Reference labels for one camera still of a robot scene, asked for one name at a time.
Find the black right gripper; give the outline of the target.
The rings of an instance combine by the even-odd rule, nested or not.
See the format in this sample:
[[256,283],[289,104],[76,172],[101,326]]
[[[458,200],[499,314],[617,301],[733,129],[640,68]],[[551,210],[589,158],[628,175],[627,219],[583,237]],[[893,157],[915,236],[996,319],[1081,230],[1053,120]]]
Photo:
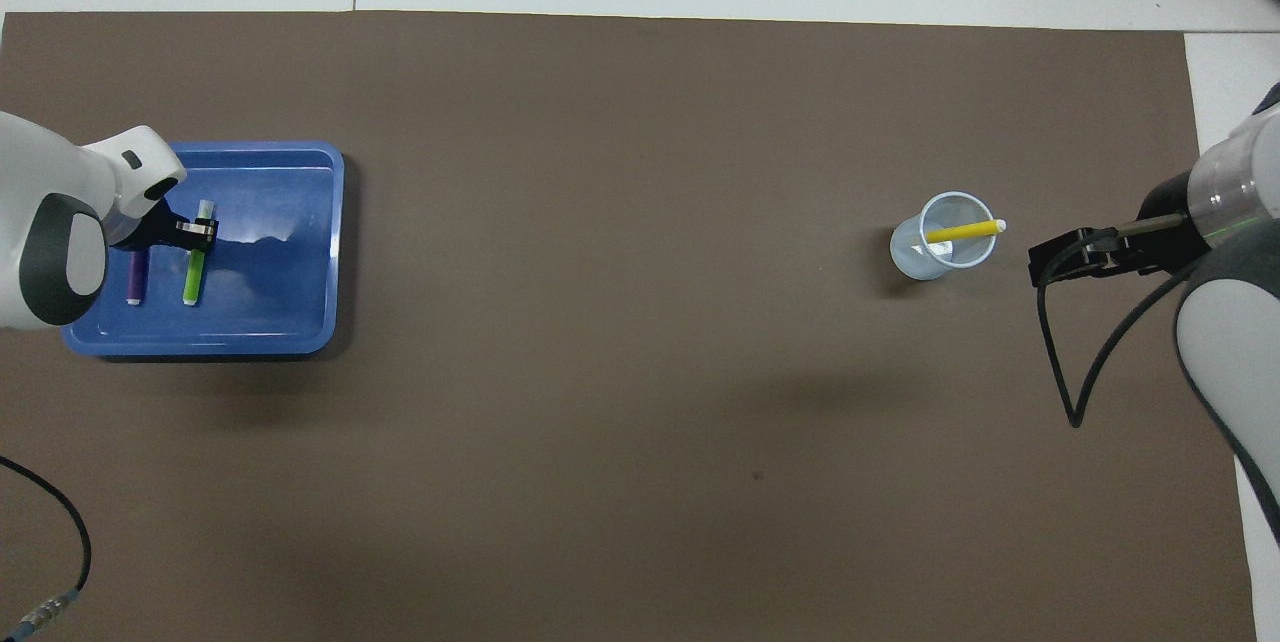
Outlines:
[[1114,278],[1139,269],[1161,269],[1178,272],[1187,263],[1207,254],[1210,246],[1201,237],[1190,217],[1188,188],[1190,171],[1183,171],[1155,185],[1146,194],[1138,221],[1179,214],[1179,226],[1146,231],[1142,235],[1120,237],[1117,228],[1082,226],[1064,235],[1050,238],[1028,249],[1028,276],[1033,288],[1046,283],[1079,278]]

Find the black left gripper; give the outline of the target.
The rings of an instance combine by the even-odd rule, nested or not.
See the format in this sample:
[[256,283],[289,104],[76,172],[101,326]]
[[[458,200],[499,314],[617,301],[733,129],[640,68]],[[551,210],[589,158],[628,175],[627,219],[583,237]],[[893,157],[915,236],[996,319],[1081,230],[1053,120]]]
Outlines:
[[173,212],[168,200],[159,200],[142,217],[128,217],[119,210],[106,214],[105,240],[114,249],[178,246],[179,249],[210,253],[218,238],[218,228],[219,223],[214,217],[183,221],[180,215]]

